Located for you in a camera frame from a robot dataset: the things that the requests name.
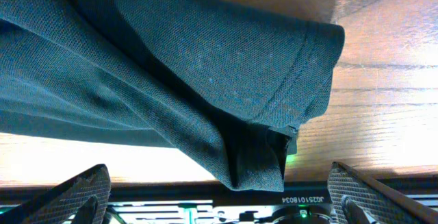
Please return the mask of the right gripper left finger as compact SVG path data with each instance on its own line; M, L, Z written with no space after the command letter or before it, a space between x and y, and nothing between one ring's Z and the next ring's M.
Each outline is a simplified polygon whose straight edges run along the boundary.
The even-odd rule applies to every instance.
M104 164L97 164L62 184L1 215L4 224L58 224L74 217L73 223L101 224L111 190Z

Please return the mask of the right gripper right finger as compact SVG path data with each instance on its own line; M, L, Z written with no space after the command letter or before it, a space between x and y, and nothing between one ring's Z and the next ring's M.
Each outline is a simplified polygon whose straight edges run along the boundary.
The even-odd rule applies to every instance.
M327 187L338 223L437 222L437 212L341 162L332 163Z

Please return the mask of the black polo shirt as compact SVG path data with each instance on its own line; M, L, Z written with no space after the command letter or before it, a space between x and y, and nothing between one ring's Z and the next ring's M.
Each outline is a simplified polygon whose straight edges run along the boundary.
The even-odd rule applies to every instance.
M344 39L222 0L1 0L1 131L168 143L231 190L281 192Z

